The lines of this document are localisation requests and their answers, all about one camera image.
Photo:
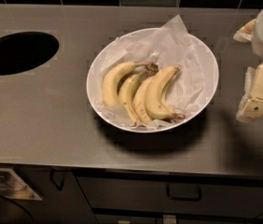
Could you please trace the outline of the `round black countertop hole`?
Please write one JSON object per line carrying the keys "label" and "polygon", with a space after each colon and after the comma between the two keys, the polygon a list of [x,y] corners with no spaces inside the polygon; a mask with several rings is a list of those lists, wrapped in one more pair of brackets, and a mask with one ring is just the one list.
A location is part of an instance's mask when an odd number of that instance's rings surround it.
{"label": "round black countertop hole", "polygon": [[0,37],[0,76],[29,71],[49,61],[59,41],[43,32],[20,32]]}

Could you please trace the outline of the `printed paper sheet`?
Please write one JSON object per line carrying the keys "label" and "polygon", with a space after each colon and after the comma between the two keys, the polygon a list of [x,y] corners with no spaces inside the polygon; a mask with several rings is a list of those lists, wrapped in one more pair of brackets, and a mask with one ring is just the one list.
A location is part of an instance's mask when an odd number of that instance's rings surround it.
{"label": "printed paper sheet", "polygon": [[43,200],[42,196],[12,168],[0,168],[0,195],[14,200]]}

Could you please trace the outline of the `grey cabinet door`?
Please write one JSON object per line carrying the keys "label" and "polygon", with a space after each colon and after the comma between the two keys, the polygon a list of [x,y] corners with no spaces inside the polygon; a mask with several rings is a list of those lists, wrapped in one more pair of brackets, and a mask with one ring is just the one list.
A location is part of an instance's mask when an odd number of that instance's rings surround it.
{"label": "grey cabinet door", "polygon": [[35,224],[97,224],[85,195],[71,171],[65,172],[63,190],[49,181],[48,167],[20,166],[18,174],[43,198],[42,201],[20,201],[33,216]]}

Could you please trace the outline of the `grey drawer front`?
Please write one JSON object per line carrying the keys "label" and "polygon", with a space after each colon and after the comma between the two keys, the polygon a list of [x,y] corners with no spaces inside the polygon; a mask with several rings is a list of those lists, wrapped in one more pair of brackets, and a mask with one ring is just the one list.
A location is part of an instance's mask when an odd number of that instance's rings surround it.
{"label": "grey drawer front", "polygon": [[93,208],[247,218],[263,213],[263,188],[190,184],[201,188],[201,200],[178,202],[167,197],[166,184],[189,183],[98,177],[78,182]]}

